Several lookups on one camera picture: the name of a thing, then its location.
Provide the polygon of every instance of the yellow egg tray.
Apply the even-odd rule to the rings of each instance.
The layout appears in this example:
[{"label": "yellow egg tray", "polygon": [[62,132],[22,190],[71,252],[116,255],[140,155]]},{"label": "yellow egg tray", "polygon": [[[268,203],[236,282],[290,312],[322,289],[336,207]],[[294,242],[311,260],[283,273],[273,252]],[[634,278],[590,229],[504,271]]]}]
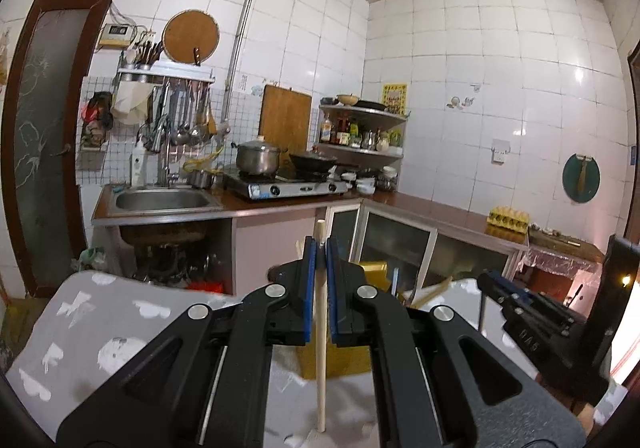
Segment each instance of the yellow egg tray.
[{"label": "yellow egg tray", "polygon": [[529,228],[529,214],[508,206],[496,206],[489,212],[486,221],[493,226],[506,228],[517,233],[527,233]]}]

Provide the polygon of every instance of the patterned tablecloth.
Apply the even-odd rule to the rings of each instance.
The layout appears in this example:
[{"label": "patterned tablecloth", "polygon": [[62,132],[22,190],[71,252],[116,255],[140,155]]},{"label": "patterned tablecloth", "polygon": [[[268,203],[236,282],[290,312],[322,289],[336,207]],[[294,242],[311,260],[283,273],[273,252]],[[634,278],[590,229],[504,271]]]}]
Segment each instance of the patterned tablecloth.
[{"label": "patterned tablecloth", "polygon": [[[418,297],[429,290],[420,290]],[[452,283],[423,309],[446,303],[477,327],[479,299],[476,281],[468,279]],[[60,423],[76,406],[188,307],[205,303],[219,309],[238,301],[83,271],[60,286],[7,373],[7,380],[37,423],[55,438]],[[489,301],[486,337],[534,377],[535,368],[501,330],[503,322],[499,307]],[[298,446],[294,440],[299,437],[291,436],[304,439],[315,426],[316,384],[302,380],[295,363],[290,349],[274,349],[265,448]],[[613,384],[598,405],[601,422],[623,396],[621,387]],[[327,432],[337,446],[376,446],[376,436],[370,435],[375,421],[370,373],[328,380]]]}]

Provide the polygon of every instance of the stainless steel sink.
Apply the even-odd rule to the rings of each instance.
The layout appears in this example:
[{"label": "stainless steel sink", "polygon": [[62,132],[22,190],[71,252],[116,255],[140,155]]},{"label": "stainless steel sink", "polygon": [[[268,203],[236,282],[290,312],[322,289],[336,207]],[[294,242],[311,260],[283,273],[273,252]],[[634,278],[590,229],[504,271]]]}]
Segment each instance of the stainless steel sink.
[{"label": "stainless steel sink", "polygon": [[115,196],[120,211],[168,213],[197,208],[219,207],[211,194],[193,188],[127,189]]}]

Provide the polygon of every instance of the round wooden cutting board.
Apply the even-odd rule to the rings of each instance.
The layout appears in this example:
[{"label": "round wooden cutting board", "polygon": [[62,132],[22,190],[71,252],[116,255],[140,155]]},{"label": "round wooden cutting board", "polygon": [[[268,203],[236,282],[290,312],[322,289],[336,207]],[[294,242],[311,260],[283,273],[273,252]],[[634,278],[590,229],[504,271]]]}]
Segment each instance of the round wooden cutting board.
[{"label": "round wooden cutting board", "polygon": [[200,60],[213,54],[220,41],[217,22],[199,10],[187,10],[174,16],[162,32],[164,52],[174,62],[195,64],[194,48],[200,50]]}]

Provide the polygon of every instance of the black frying pan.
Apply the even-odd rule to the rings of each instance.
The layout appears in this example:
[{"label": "black frying pan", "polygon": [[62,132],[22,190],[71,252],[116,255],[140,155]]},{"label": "black frying pan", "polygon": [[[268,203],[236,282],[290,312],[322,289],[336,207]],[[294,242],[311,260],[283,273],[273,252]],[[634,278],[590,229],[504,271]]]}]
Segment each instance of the black frying pan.
[{"label": "black frying pan", "polygon": [[338,163],[338,159],[331,155],[317,154],[316,152],[289,152],[289,157],[296,170],[306,172],[325,173]]}]

